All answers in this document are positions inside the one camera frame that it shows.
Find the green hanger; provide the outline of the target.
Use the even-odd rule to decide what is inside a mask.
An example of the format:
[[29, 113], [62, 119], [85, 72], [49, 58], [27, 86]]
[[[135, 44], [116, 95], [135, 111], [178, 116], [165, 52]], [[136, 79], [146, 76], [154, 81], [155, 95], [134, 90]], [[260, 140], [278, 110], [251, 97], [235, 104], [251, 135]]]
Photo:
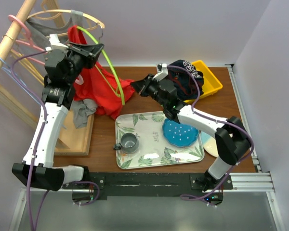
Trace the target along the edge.
[[[80, 27], [80, 26], [76, 26], [76, 28], [78, 30], [80, 30], [81, 32], [84, 32], [96, 45], [100, 44], [100, 42], [86, 29]], [[125, 105], [125, 96], [124, 96], [124, 92], [123, 92], [123, 88], [121, 85], [121, 81], [119, 79], [119, 77], [117, 76], [117, 73], [112, 65], [112, 62], [110, 60], [110, 58], [108, 57], [107, 53], [104, 51], [104, 49], [102, 49], [102, 54], [104, 56], [104, 58], [106, 59], [110, 70], [112, 72], [112, 75], [115, 78], [116, 84], [117, 84], [117, 88], [114, 89], [111, 84], [109, 83], [109, 81], [107, 80], [107, 78], [104, 76], [104, 74], [101, 72], [101, 70], [97, 67], [96, 69], [100, 72], [100, 74], [102, 75], [102, 77], [104, 78], [104, 80], [106, 81], [106, 83], [108, 84], [108, 86], [110, 87], [110, 89], [113, 91], [113, 93], [115, 94], [116, 97], [121, 99], [121, 104], [124, 106]]]

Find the red tank top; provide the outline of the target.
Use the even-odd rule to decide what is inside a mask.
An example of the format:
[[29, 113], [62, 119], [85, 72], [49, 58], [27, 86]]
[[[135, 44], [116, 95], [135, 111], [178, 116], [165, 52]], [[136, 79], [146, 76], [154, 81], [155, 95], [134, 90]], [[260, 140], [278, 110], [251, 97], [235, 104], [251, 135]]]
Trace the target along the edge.
[[[96, 69], [97, 67], [107, 78], [111, 86], [114, 89], [117, 88], [117, 84], [112, 73], [107, 72], [100, 65], [100, 63], [97, 62], [93, 68], [84, 68], [82, 70], [80, 75], [82, 76], [84, 83], [82, 85], [74, 84], [74, 88], [76, 90], [74, 100], [94, 100], [98, 104], [98, 108], [96, 110], [98, 115], [107, 115], [115, 120], [123, 108], [121, 99], [115, 96], [100, 72]], [[133, 80], [121, 78], [119, 79], [123, 88], [125, 102], [127, 102], [135, 92], [131, 86]]]

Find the beige wooden hanger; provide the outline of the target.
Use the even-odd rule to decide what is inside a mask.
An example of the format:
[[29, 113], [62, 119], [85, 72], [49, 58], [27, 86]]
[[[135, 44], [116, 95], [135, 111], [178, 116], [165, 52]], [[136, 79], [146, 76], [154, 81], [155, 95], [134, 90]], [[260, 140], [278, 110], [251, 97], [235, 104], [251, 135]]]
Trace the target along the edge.
[[[50, 17], [40, 17], [39, 15], [41, 14], [51, 14]], [[41, 21], [54, 21], [56, 22], [56, 19], [57, 18], [60, 18], [60, 22], [62, 21], [63, 23], [64, 22], [64, 17], [62, 16], [63, 13], [69, 13], [69, 14], [72, 14], [72, 10], [63, 10], [63, 9], [52, 9], [52, 10], [45, 10], [45, 11], [40, 11], [40, 12], [37, 12], [37, 13], [33, 13], [31, 15], [28, 16], [27, 19], [29, 18], [35, 18], [35, 19], [38, 19], [38, 20], [41, 20]], [[101, 29], [104, 29], [105, 28], [105, 25], [103, 22], [101, 22], [100, 20], [96, 19], [95, 17], [89, 15], [89, 14], [86, 14], [86, 13], [82, 13], [81, 12], [81, 15], [82, 17], [84, 17], [87, 21], [92, 21], [94, 22], [97, 26], [99, 26]], [[96, 26], [91, 26], [91, 24], [89, 22], [87, 22], [87, 24], [90, 26], [89, 27], [89, 30], [94, 30], [96, 28]]]

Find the grey tank top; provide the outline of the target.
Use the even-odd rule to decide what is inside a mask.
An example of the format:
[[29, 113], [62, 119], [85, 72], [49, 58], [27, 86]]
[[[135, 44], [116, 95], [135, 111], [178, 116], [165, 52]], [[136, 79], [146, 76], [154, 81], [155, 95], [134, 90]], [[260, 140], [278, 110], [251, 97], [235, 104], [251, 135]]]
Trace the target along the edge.
[[[67, 32], [71, 26], [83, 25], [83, 13], [80, 11], [71, 11], [70, 18], [67, 23], [61, 27], [51, 27], [40, 24], [35, 18], [31, 17], [26, 20], [25, 25], [31, 32], [32, 39], [40, 48], [49, 47], [50, 41], [47, 38], [50, 34], [57, 34], [61, 43], [69, 42], [67, 35], [60, 36], [60, 33]], [[74, 100], [71, 104], [73, 111], [73, 123], [75, 128], [83, 128], [87, 126], [88, 117], [93, 115], [97, 110], [97, 103], [94, 100]]]

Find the dark navy maroon garment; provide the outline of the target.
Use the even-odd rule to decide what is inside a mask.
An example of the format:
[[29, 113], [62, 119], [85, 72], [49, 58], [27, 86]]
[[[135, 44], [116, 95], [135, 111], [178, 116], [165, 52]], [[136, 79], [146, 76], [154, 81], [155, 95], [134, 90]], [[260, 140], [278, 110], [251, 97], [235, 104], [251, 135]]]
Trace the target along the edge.
[[203, 94], [202, 86], [204, 85], [204, 75], [201, 71], [197, 71], [189, 61], [185, 60], [177, 60], [171, 63], [170, 66], [175, 66], [176, 68], [168, 69], [169, 75], [167, 79], [174, 82], [177, 95], [181, 100], [194, 100], [198, 95], [197, 87], [187, 72], [189, 72], [197, 82], [199, 95], [201, 96]]

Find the pink plastic hanger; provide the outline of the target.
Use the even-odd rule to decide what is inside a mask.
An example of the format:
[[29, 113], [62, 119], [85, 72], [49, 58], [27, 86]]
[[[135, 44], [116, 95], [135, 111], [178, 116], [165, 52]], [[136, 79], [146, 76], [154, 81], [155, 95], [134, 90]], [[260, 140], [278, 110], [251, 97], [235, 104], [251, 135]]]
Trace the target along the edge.
[[[22, 41], [22, 40], [16, 39], [15, 40], [16, 43], [23, 44], [25, 46], [31, 47], [31, 48], [33, 48], [35, 50], [38, 50], [38, 51], [45, 51], [44, 49], [34, 45], [33, 40], [31, 38], [32, 34], [31, 34], [30, 30], [27, 28], [27, 26], [20, 19], [18, 19], [16, 16], [11, 15], [11, 14], [8, 15], [8, 19], [9, 19], [10, 22], [17, 23], [25, 31], [24, 36], [25, 36], [26, 41]], [[41, 65], [45, 64], [44, 62], [36, 60], [34, 58], [29, 58], [29, 59], [31, 59], [34, 62], [39, 63]], [[82, 76], [79, 75], [79, 77], [76, 78], [76, 84], [82, 85], [83, 82], [84, 82], [84, 80], [83, 80]]]

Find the yellow plastic hanger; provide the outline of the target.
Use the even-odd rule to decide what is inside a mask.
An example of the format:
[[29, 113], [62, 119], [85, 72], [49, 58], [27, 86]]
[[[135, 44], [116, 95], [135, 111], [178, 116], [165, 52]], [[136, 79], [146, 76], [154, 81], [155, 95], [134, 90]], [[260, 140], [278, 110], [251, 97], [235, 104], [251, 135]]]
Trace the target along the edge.
[[[14, 57], [14, 58], [20, 58], [23, 56], [22, 53], [19, 53], [17, 51], [15, 51], [14, 49], [12, 49], [10, 51], [10, 54]], [[40, 84], [44, 84], [44, 77], [40, 74], [40, 72], [35, 68], [35, 66], [30, 62], [30, 59], [28, 58], [24, 58], [22, 60], [19, 61], [19, 63], [22, 65], [22, 67], [24, 67]]]

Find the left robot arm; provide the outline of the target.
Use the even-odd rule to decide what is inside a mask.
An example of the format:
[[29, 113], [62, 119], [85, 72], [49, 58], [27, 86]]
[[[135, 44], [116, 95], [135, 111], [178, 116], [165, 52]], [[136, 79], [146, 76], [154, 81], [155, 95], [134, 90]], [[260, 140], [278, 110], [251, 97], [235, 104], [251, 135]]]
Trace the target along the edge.
[[41, 112], [31, 145], [12, 173], [27, 187], [57, 191], [74, 183], [85, 189], [90, 184], [87, 167], [54, 167], [53, 158], [61, 126], [75, 96], [74, 83], [83, 69], [91, 69], [104, 48], [102, 43], [53, 45], [45, 51], [44, 89], [39, 98]]

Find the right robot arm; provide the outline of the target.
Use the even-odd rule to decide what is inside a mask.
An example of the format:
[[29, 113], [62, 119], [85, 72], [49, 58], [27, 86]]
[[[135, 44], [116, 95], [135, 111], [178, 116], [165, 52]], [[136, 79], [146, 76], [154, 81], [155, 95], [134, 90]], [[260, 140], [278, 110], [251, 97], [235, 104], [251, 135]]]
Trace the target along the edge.
[[226, 173], [241, 161], [247, 151], [253, 151], [252, 138], [239, 118], [212, 116], [184, 103], [177, 96], [177, 89], [171, 80], [156, 81], [148, 75], [132, 82], [131, 86], [140, 96], [150, 96], [158, 102], [169, 120], [190, 125], [215, 138], [218, 157], [204, 174], [208, 188], [220, 186]]

